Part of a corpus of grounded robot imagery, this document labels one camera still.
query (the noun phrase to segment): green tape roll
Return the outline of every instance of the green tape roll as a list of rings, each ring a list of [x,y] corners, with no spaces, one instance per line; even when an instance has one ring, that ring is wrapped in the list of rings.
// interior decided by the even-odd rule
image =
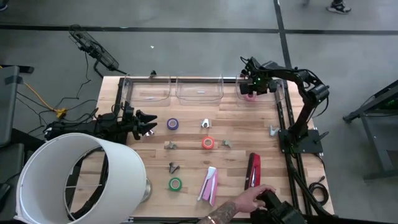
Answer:
[[[178,182],[178,187],[173,187],[173,183]],[[182,182],[178,177],[171,178],[169,181],[169,189],[171,191],[180,191],[182,188]]]

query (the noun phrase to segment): plastic container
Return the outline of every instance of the plastic container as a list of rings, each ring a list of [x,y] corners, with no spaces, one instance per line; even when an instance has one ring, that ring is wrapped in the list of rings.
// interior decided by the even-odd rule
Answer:
[[[169,75],[155,77],[124,77],[122,99],[137,106],[170,105],[171,78]]]
[[[81,218],[68,219],[65,186],[71,169],[86,153],[102,147],[108,178],[98,201]],[[25,223],[121,223],[140,204],[146,171],[139,155],[122,144],[71,133],[44,143],[29,158],[17,185],[17,215]]]
[[[249,96],[248,94],[241,94],[239,85],[246,82],[244,78],[239,77],[239,75],[236,76],[236,96],[238,99],[236,100],[236,103],[238,106],[244,106],[244,107],[255,107],[255,108],[265,108],[265,107],[270,107],[278,103],[279,101],[283,100],[285,98],[285,90],[284,90],[284,83],[283,80],[280,78],[276,78],[274,80],[277,80],[278,86],[277,90],[275,93],[265,93],[261,95],[256,95],[254,94],[252,96]]]
[[[184,106],[218,106],[224,96],[223,76],[196,78],[178,76],[175,96]]]

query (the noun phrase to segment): shoe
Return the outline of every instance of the shoe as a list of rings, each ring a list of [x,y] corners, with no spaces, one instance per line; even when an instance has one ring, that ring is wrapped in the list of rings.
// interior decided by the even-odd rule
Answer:
[[[335,12],[338,14],[347,14],[351,12],[351,8],[347,7],[345,2],[341,2],[339,4],[331,4],[329,7],[326,7],[326,10],[329,12]]]
[[[7,7],[8,7],[8,6],[7,6],[6,4],[0,5],[0,12],[6,10]]]

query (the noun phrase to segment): clear plastic bin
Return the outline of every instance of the clear plastic bin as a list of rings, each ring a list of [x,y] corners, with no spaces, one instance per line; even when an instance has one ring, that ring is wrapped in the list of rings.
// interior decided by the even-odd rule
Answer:
[[[283,100],[285,98],[285,89],[284,89],[284,83],[283,80],[280,78],[275,78],[277,80],[278,86],[277,90],[275,93],[266,93],[266,94],[261,94],[261,95],[256,95],[254,93],[252,96],[249,96],[248,94],[241,94],[239,85],[246,82],[244,78],[239,77],[239,75],[236,76],[236,95],[238,96],[238,99],[236,100],[236,103],[238,106],[244,106],[244,107],[255,107],[255,108],[266,108],[275,105],[279,101]]]
[[[178,76],[175,96],[184,106],[218,106],[224,96],[223,76],[195,78]]]
[[[131,106],[168,106],[170,105],[171,78],[157,75],[142,77],[124,77],[122,99]]]

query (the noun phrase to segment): tattooed arm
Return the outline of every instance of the tattooed arm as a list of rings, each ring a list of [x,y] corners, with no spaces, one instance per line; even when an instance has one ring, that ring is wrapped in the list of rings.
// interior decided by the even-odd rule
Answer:
[[[238,212],[249,213],[255,211],[258,207],[264,207],[266,204],[263,201],[256,200],[256,197],[265,190],[270,190],[275,193],[275,188],[268,185],[251,187],[235,199],[225,202],[214,212],[202,218],[197,224],[226,224],[229,223]]]

